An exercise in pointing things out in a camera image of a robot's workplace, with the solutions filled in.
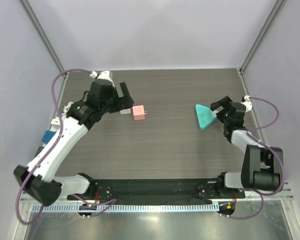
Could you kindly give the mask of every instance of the white cable clip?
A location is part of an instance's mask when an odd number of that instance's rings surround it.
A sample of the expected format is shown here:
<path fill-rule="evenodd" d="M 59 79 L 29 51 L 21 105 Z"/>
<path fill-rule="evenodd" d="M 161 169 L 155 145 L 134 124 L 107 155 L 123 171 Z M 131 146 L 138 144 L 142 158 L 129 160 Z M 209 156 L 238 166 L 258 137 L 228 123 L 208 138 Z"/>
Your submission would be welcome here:
<path fill-rule="evenodd" d="M 67 112 L 69 111 L 69 109 L 71 108 L 71 105 L 74 104 L 72 101 L 70 101 L 68 103 L 68 105 L 64 106 L 63 108 L 63 113 L 61 113 L 61 118 L 62 120 L 65 120 L 65 118 L 67 117 Z"/>
<path fill-rule="evenodd" d="M 110 71 L 102 71 L 99 76 L 98 79 L 104 79 L 104 80 L 108 80 L 112 83 L 112 86 L 115 88 L 115 83 L 112 80 L 112 72 Z"/>
<path fill-rule="evenodd" d="M 52 119 L 51 120 L 51 125 L 55 125 L 55 127 L 59 127 L 60 126 L 59 118 L 56 117 L 56 118 Z"/>
<path fill-rule="evenodd" d="M 252 102 L 250 100 L 250 96 L 249 95 L 245 95 L 242 98 L 241 104 L 245 105 L 245 112 L 246 113 L 251 111 L 251 109 L 252 109 Z"/>
<path fill-rule="evenodd" d="M 96 79 L 98 77 L 98 73 L 96 71 L 92 71 L 90 74 L 90 78 Z"/>

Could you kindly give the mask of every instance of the metal floor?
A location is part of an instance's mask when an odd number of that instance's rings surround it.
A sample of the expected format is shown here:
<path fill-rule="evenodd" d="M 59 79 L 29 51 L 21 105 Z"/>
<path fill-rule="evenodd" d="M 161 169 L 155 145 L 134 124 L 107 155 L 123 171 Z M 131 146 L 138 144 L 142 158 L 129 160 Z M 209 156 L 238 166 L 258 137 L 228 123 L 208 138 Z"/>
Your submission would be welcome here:
<path fill-rule="evenodd" d="M 236 216 L 250 216 L 260 208 L 260 202 L 237 202 L 236 206 Z M 216 212 L 110 213 L 74 218 L 77 213 L 43 213 L 27 228 L 24 239 L 293 240 L 280 201 L 266 201 L 262 213 L 245 221 L 219 217 Z"/>
<path fill-rule="evenodd" d="M 244 91 L 235 69 L 114 71 L 113 81 L 118 88 L 127 83 L 135 105 L 147 110 L 146 119 L 104 115 L 74 146 L 58 176 L 211 178 L 241 170 L 244 155 L 227 142 L 223 125 L 216 121 L 201 131 L 195 112 L 196 104 L 210 106 L 226 95 L 241 100 Z M 61 107 L 81 99 L 91 82 L 87 73 L 71 73 Z M 245 126 L 253 126 L 249 114 Z"/>

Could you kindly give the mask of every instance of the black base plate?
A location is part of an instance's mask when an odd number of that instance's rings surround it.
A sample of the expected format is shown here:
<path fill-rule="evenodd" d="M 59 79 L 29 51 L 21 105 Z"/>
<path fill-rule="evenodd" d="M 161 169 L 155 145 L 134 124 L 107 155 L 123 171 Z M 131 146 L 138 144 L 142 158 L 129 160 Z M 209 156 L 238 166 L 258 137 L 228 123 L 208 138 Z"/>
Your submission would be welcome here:
<path fill-rule="evenodd" d="M 101 203 L 116 199 L 118 205 L 202 205 L 222 197 L 215 191 L 216 178 L 182 179 L 102 179 L 94 180 Z M 236 194 L 245 198 L 244 192 Z"/>

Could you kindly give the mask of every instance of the blue part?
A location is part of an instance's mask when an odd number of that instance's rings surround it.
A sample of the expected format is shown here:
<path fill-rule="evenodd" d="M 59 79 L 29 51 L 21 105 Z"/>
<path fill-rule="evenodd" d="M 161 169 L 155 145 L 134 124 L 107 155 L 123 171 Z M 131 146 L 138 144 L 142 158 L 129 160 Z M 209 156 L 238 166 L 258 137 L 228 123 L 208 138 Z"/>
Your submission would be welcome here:
<path fill-rule="evenodd" d="M 198 117 L 200 130 L 205 130 L 217 119 L 216 114 L 207 106 L 196 104 L 195 111 Z"/>
<path fill-rule="evenodd" d="M 50 140 L 53 138 L 53 136 L 56 134 L 55 131 L 45 131 L 43 137 L 42 137 L 42 142 L 45 144 L 48 144 Z"/>

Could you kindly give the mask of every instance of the metal frame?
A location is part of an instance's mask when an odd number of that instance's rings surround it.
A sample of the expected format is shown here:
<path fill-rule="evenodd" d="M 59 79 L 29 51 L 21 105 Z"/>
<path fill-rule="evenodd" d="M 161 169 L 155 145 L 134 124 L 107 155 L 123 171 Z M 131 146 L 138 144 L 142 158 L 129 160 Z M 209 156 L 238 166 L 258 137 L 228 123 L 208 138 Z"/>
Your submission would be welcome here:
<path fill-rule="evenodd" d="M 34 13 L 32 7 L 29 4 L 28 0 L 19 0 L 19 2 L 21 4 L 21 6 L 23 7 L 26 15 L 29 17 L 30 22 L 32 23 L 34 29 L 38 33 L 38 36 L 42 40 L 42 43 L 46 47 L 46 50 L 48 51 L 49 55 L 51 56 L 56 67 L 59 69 L 60 72 L 64 72 L 65 69 L 62 66 L 62 63 L 60 62 L 54 48 L 52 47 L 44 29 L 42 28 L 36 14 Z"/>
<path fill-rule="evenodd" d="M 260 44 L 264 40 L 264 38 L 265 38 L 266 34 L 268 33 L 271 25 L 275 21 L 276 17 L 280 13 L 280 11 L 281 11 L 281 9 L 284 6 L 286 1 L 287 0 L 277 0 L 275 2 L 275 4 L 273 5 L 273 7 L 272 7 L 268 17 L 266 18 L 266 20 L 265 20 L 258 36 L 256 37 L 256 40 L 254 41 L 248 55 L 246 56 L 246 58 L 245 58 L 245 60 L 242 64 L 242 67 L 239 70 L 241 73 L 244 73 L 245 70 L 247 69 L 248 64 L 250 63 L 251 59 L 255 55 L 257 49 L 259 48 Z"/>
<path fill-rule="evenodd" d="M 249 86 L 247 84 L 245 74 L 242 71 L 240 71 L 240 69 L 238 69 L 237 72 L 241 79 L 244 93 L 246 95 L 250 95 Z M 261 125 L 259 124 L 259 121 L 258 121 L 258 116 L 260 116 L 260 115 L 258 114 L 258 110 L 256 108 L 252 109 L 251 115 L 252 115 L 252 120 L 253 120 L 254 125 L 257 128 L 260 127 Z M 264 129 L 258 130 L 257 133 L 259 135 L 260 140 L 262 140 L 264 143 L 268 142 L 266 135 L 264 133 Z M 293 239 L 300 240 L 300 215 L 298 214 L 299 209 L 298 209 L 296 201 L 293 199 L 292 193 L 291 193 L 291 198 L 284 197 L 284 198 L 280 199 L 277 197 L 278 197 L 278 195 L 276 194 L 275 196 L 271 196 L 270 198 L 274 199 L 274 200 L 275 199 L 281 200 L 282 208 L 283 208 L 289 229 L 291 231 L 292 237 L 293 237 Z"/>
<path fill-rule="evenodd" d="M 21 215 L 22 219 L 24 219 L 25 221 L 28 222 L 30 220 L 30 216 L 31 216 L 34 204 L 33 203 L 21 203 L 19 206 L 20 206 L 20 215 Z M 27 228 L 28 228 L 27 225 L 23 225 L 20 222 L 18 222 L 16 225 L 16 228 L 15 228 L 14 235 L 13 235 L 13 240 L 23 240 L 26 236 Z"/>

